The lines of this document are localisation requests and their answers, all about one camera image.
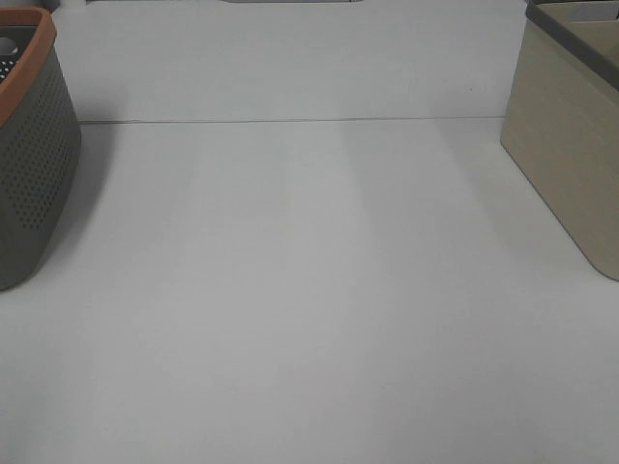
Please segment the grey perforated basket orange rim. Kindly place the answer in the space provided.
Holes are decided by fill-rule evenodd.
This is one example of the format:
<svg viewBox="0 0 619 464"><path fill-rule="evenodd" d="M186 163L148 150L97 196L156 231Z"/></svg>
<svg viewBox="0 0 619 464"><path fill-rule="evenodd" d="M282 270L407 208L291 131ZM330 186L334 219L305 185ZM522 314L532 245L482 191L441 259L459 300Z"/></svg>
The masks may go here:
<svg viewBox="0 0 619 464"><path fill-rule="evenodd" d="M72 189L81 130L51 14L1 10L1 288L38 268Z"/></svg>

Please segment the beige bin grey rim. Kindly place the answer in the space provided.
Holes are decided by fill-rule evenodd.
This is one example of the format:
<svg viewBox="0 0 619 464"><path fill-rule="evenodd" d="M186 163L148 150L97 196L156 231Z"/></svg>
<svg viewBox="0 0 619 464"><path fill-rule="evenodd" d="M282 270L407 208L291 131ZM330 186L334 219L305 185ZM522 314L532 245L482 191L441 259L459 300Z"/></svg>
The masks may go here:
<svg viewBox="0 0 619 464"><path fill-rule="evenodd" d="M618 277L618 4L531 1L500 135L591 266Z"/></svg>

